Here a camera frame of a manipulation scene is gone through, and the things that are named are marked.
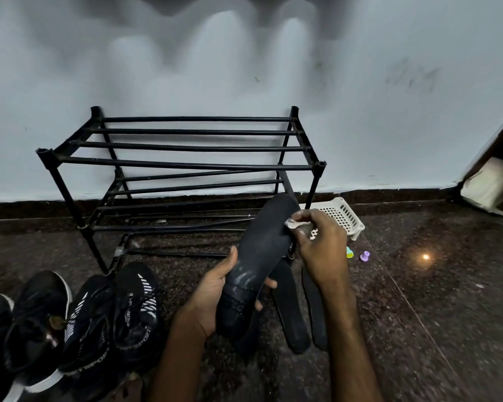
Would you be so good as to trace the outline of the person's left hand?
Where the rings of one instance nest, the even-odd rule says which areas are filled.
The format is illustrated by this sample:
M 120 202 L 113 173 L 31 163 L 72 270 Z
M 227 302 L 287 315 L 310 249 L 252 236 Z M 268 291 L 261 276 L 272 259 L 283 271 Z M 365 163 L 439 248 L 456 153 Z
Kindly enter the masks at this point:
M 181 309 L 201 329 L 204 338 L 215 332 L 217 305 L 225 285 L 222 286 L 217 280 L 217 265 L 201 278 L 194 293 Z

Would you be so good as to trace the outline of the person's right hand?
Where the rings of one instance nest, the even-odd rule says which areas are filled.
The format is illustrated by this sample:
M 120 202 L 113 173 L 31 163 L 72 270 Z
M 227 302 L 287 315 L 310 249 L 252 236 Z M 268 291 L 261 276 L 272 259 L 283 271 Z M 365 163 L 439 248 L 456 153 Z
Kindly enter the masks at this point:
M 317 229 L 315 255 L 302 256 L 310 277 L 323 292 L 347 291 L 350 286 L 346 256 L 347 233 L 336 220 L 318 209 L 303 209 L 291 218 L 311 222 Z

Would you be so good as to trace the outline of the black shoe insole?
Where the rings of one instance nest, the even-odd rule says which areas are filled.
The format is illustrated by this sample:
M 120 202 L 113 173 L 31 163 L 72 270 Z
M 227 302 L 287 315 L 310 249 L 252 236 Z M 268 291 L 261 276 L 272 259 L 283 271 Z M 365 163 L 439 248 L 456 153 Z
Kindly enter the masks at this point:
M 234 351 L 244 364 L 253 359 L 260 337 L 261 311 L 254 310 L 246 334 L 233 344 Z
M 302 354 L 309 349 L 311 339 L 300 310 L 291 265 L 282 258 L 269 277 L 277 282 L 271 292 L 288 348 L 295 354 Z
M 328 351 L 328 336 L 322 297 L 317 285 L 309 275 L 306 264 L 302 267 L 302 284 L 309 308 L 313 342 L 318 349 Z
M 217 304 L 215 327 L 220 336 L 235 342 L 248 332 L 265 280 L 291 247 L 293 238 L 285 222 L 299 209 L 292 197 L 279 193 L 246 228 Z

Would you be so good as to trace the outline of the person's left forearm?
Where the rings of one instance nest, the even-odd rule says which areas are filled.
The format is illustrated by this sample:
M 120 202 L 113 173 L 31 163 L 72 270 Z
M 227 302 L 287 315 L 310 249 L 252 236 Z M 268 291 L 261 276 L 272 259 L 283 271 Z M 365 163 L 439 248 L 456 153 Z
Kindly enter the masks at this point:
M 203 349 L 214 331 L 213 319 L 192 303 L 178 311 L 147 402 L 196 402 Z

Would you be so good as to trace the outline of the person's right forearm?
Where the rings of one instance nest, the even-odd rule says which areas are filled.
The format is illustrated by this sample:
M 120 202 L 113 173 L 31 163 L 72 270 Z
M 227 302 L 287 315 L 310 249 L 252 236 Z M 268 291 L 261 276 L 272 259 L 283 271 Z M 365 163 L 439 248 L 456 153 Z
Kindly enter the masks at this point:
M 332 402 L 384 402 L 350 284 L 318 284 L 328 337 Z

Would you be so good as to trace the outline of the white plastic basket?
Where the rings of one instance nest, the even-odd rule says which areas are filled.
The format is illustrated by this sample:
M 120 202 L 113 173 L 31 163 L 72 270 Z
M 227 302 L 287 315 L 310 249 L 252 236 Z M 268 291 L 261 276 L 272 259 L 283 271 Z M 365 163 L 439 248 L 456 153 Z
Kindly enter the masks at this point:
M 350 240 L 356 241 L 361 232 L 365 229 L 363 222 L 355 214 L 346 200 L 342 197 L 335 197 L 326 202 L 312 202 L 311 209 L 318 209 L 333 217 L 336 222 L 347 232 Z

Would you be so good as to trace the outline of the black shoe with white stripes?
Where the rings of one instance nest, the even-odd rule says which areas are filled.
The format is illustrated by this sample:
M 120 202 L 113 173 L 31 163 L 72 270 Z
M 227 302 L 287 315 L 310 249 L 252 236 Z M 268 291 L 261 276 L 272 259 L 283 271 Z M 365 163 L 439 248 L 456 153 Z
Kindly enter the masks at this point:
M 103 275 L 89 277 L 70 306 L 58 370 L 76 402 L 97 402 L 118 382 L 113 326 L 115 287 Z
M 126 372 L 148 372 L 165 342 L 159 280 L 147 264 L 134 261 L 115 275 L 113 339 Z

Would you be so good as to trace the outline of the black metal shoe rack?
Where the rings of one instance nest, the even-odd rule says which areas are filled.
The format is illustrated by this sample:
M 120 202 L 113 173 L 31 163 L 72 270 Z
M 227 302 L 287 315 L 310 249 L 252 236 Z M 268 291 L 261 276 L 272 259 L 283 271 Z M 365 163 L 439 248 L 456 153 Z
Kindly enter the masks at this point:
M 319 160 L 299 119 L 299 108 L 291 107 L 288 117 L 228 117 L 228 116 L 148 116 L 148 117 L 106 117 L 100 107 L 91 107 L 90 119 L 66 141 L 55 149 L 38 148 L 36 154 L 52 176 L 64 202 L 86 240 L 100 270 L 105 275 L 114 274 L 120 268 L 126 255 L 140 255 L 171 258 L 213 258 L 221 259 L 220 253 L 186 253 L 154 250 L 128 249 L 127 243 L 134 236 L 199 234 L 220 232 L 243 232 L 242 229 L 219 229 L 219 226 L 241 224 L 252 221 L 252 216 L 238 219 L 236 216 L 222 215 L 227 222 L 198 225 L 156 226 L 136 224 L 138 220 L 155 220 L 166 216 L 168 220 L 206 220 L 207 210 L 192 210 L 193 216 L 183 213 L 164 213 L 161 209 L 172 207 L 215 206 L 213 211 L 228 210 L 223 204 L 257 201 L 273 198 L 280 193 L 296 200 L 288 171 L 310 171 L 313 180 L 305 208 L 310 208 L 316 188 L 327 166 Z M 229 122 L 229 123 L 287 123 L 285 130 L 228 130 L 228 129 L 170 129 L 170 128 L 108 128 L 108 123 L 166 123 L 166 122 Z M 281 145 L 274 146 L 177 146 L 153 143 L 114 142 L 112 135 L 125 136 L 195 136 L 195 137 L 276 137 L 282 136 Z M 169 162 L 119 159 L 115 150 L 148 150 L 178 153 L 279 153 L 276 164 L 233 164 L 203 162 Z M 82 164 L 88 166 L 114 167 L 114 179 L 107 192 L 100 199 L 92 215 L 86 220 L 75 204 L 66 183 L 59 172 L 62 164 Z M 215 198 L 188 202 L 156 202 L 136 204 L 134 195 L 150 193 L 172 193 L 205 191 L 247 186 L 273 185 L 271 195 L 258 197 Z

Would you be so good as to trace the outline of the white cloth bag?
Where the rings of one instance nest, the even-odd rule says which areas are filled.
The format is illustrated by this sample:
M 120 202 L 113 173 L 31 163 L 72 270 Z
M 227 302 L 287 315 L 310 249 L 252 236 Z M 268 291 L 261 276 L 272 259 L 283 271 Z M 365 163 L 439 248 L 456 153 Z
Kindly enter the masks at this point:
M 465 181 L 460 195 L 479 209 L 503 216 L 503 160 L 489 158 L 476 174 Z

